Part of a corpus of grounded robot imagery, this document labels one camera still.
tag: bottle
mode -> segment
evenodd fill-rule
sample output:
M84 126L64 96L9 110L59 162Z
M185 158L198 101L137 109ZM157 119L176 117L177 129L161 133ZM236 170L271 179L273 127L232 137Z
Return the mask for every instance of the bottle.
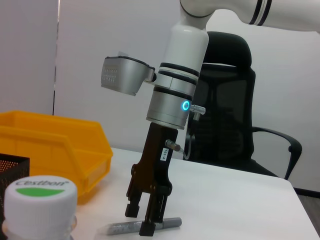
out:
M72 181L25 177L5 190L2 231L8 240L72 240L76 207L77 187Z

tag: black mesh basket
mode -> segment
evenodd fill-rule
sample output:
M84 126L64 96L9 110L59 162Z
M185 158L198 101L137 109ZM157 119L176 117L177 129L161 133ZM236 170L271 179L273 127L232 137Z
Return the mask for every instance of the black mesh basket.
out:
M30 159L22 156L13 156L0 153L0 227L5 220L4 200L6 188L15 180L29 176ZM7 239L0 231L0 240Z

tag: label sticker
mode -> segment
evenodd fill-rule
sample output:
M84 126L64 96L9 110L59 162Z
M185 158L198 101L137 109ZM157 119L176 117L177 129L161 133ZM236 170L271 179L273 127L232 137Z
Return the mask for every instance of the label sticker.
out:
M161 161L167 161L168 153L169 153L169 148L165 148L164 147L163 150L162 150L162 154L161 154L160 160Z
M29 197L50 197L53 195L57 195L63 193L65 190L63 189L48 189L48 188L40 188L40 187L26 187L26 188L18 188L16 191L22 195Z

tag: white table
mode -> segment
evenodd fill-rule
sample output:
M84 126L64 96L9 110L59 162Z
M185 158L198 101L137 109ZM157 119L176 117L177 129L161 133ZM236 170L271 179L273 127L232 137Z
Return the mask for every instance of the white table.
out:
M113 149L110 173L77 208L74 240L143 240L138 233L95 236L109 223L126 218L131 167L141 153ZM291 184L281 178L172 159L172 194L165 218L182 218L182 226L155 232L154 240L319 240ZM145 218L148 194L140 201Z

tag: orange storage crate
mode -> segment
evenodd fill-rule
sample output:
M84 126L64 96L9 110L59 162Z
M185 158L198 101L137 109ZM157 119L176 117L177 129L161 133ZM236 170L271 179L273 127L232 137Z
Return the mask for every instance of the orange storage crate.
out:
M113 156L98 122L22 111L0 113L0 153L30 158L30 176L70 179L78 196L110 171Z

